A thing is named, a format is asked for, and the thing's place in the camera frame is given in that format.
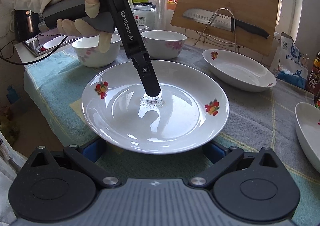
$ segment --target stainless steel tray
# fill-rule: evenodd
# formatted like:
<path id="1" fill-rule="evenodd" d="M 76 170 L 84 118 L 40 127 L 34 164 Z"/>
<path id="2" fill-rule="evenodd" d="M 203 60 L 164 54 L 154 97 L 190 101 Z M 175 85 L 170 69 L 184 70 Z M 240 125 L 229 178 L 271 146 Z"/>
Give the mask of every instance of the stainless steel tray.
<path id="1" fill-rule="evenodd" d="M 66 41 L 61 46 L 63 47 L 63 46 L 66 46 L 66 45 L 70 45 L 71 43 L 73 43 L 77 39 L 79 39 L 79 38 L 68 37 L 66 39 Z M 30 52 L 35 55 L 35 57 L 41 56 L 41 55 L 43 55 L 45 53 L 50 53 L 54 49 L 54 47 L 53 47 L 53 48 L 49 48 L 49 49 L 47 49 L 45 51 L 41 51 L 40 49 L 42 48 L 43 45 L 40 45 L 39 40 L 38 40 L 37 37 L 28 39 L 28 40 L 22 42 L 22 44 L 27 49 L 29 49 Z"/>

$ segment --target tablecloth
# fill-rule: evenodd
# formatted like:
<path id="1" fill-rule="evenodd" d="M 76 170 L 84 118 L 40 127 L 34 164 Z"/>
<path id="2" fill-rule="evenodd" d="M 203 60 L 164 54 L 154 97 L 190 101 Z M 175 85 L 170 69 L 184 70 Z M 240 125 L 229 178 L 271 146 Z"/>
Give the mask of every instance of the tablecloth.
<path id="1" fill-rule="evenodd" d="M 212 77 L 223 88 L 230 102 L 230 115 L 215 140 L 226 146 L 258 152 L 270 146 L 297 183 L 301 200 L 293 220 L 300 226 L 320 222 L 320 174 L 304 155 L 295 132 L 295 105 L 313 103 L 312 94 L 277 80 L 277 85 L 262 93 L 233 88 L 209 72 L 199 48 L 184 46 L 172 61 L 196 68 Z M 128 61 L 121 49 L 115 64 Z M 72 48 L 26 67 L 24 88 L 40 108 L 51 129 L 64 146 L 82 145 L 96 135 L 81 114 L 81 95 L 87 83 L 103 69 L 82 66 Z M 109 145 L 97 164 L 122 180 L 128 177 L 191 178 L 211 163 L 201 149 L 175 155 L 146 155 Z"/>

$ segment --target small blue bottle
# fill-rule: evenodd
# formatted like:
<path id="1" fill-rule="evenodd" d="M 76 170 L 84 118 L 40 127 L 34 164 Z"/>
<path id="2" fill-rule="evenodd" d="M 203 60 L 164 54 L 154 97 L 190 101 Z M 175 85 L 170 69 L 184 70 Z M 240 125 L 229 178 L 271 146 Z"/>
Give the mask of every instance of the small blue bottle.
<path id="1" fill-rule="evenodd" d="M 7 91 L 7 99 L 10 102 L 10 104 L 14 104 L 17 100 L 20 99 L 20 96 L 17 94 L 15 89 L 12 88 L 12 85 L 8 86 Z"/>

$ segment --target pink floral bowl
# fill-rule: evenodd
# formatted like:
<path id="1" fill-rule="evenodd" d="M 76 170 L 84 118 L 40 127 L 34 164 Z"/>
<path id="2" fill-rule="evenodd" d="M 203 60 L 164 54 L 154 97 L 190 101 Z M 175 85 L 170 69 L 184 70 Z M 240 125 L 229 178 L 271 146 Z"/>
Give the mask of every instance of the pink floral bowl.
<path id="1" fill-rule="evenodd" d="M 121 38 L 117 34 L 112 35 L 111 45 L 107 52 L 98 50 L 99 36 L 81 38 L 73 42 L 72 47 L 76 51 L 79 62 L 87 67 L 103 67 L 116 60 L 120 52 Z"/>
<path id="2" fill-rule="evenodd" d="M 187 37 L 165 30 L 149 30 L 141 33 L 144 44 L 153 59 L 167 60 L 177 57 Z"/>

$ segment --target silver screw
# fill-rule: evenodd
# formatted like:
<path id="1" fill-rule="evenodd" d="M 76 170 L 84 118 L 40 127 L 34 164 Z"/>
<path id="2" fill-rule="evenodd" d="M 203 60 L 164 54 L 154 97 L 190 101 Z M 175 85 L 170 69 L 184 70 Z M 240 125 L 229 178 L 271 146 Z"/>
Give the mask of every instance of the silver screw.
<path id="1" fill-rule="evenodd" d="M 204 185 L 206 182 L 206 179 L 202 177 L 194 177 L 191 179 L 191 183 L 194 185 Z"/>
<path id="2" fill-rule="evenodd" d="M 113 176 L 108 176 L 108 177 L 105 177 L 102 181 L 107 185 L 115 185 L 119 182 L 119 179 Z"/>

